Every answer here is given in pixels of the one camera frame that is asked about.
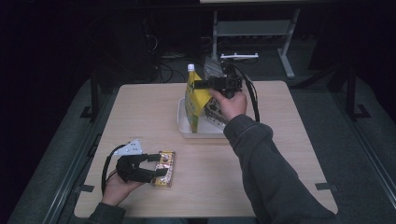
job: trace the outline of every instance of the table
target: table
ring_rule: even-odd
[[[274,130],[274,141],[299,177],[325,207],[337,205],[326,183],[304,125],[283,81],[256,81],[261,121]],[[177,125],[177,105],[186,84],[140,84],[120,88],[75,209],[88,217],[102,199],[101,173],[106,156],[118,145],[136,138],[145,153],[172,150],[177,154],[173,186],[149,184],[133,191],[120,204],[127,217],[254,217],[246,196],[237,157],[226,139],[183,138]],[[254,118],[249,103],[247,114]],[[115,168],[113,157],[108,171]]]

